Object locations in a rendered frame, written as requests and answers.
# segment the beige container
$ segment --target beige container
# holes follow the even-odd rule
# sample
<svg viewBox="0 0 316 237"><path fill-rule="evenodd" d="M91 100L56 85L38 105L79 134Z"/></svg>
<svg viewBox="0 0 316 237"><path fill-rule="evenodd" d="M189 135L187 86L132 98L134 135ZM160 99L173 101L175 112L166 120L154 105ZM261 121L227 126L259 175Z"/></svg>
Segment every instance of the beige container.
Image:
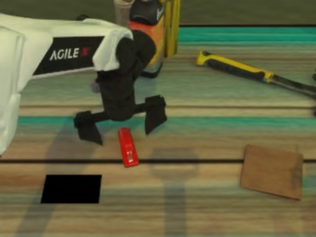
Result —
<svg viewBox="0 0 316 237"><path fill-rule="evenodd" d="M178 50L178 32L180 24L181 0L160 0L160 2L164 6L164 56L169 58L175 55Z"/></svg>
<svg viewBox="0 0 316 237"><path fill-rule="evenodd" d="M116 24L129 28L129 11L135 0L114 0Z"/></svg>

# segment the dark green background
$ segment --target dark green background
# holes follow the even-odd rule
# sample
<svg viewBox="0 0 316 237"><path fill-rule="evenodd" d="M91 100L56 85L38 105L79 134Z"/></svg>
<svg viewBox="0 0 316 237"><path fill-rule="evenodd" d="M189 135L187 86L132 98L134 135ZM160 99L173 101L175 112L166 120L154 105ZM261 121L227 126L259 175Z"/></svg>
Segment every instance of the dark green background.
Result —
<svg viewBox="0 0 316 237"><path fill-rule="evenodd" d="M316 0L181 0L181 24L316 24ZM113 0L0 0L0 12L114 21Z"/></svg>

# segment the red eraser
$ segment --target red eraser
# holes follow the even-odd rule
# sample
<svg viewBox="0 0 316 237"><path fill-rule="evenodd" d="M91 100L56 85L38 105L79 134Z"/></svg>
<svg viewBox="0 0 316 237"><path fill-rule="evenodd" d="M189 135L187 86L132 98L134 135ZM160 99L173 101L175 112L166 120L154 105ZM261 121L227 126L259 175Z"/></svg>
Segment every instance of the red eraser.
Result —
<svg viewBox="0 0 316 237"><path fill-rule="evenodd" d="M118 130L118 137L124 166L128 168L138 165L139 160L129 128L120 128Z"/></svg>

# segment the brown cardboard piece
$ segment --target brown cardboard piece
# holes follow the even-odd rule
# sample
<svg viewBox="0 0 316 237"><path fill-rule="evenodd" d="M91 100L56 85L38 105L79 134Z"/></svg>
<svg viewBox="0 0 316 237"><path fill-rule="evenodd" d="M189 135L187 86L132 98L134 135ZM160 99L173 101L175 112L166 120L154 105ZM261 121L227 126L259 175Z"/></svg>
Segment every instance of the brown cardboard piece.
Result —
<svg viewBox="0 0 316 237"><path fill-rule="evenodd" d="M243 188L300 200L303 155L247 145L241 172Z"/></svg>

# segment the black label panel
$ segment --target black label panel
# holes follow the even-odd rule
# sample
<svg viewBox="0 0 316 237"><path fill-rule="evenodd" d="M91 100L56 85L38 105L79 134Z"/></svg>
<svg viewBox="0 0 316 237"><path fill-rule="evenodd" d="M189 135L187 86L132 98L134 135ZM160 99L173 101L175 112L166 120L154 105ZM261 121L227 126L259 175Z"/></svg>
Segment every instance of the black label panel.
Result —
<svg viewBox="0 0 316 237"><path fill-rule="evenodd" d="M92 57L102 37L54 38L35 75L93 67Z"/></svg>

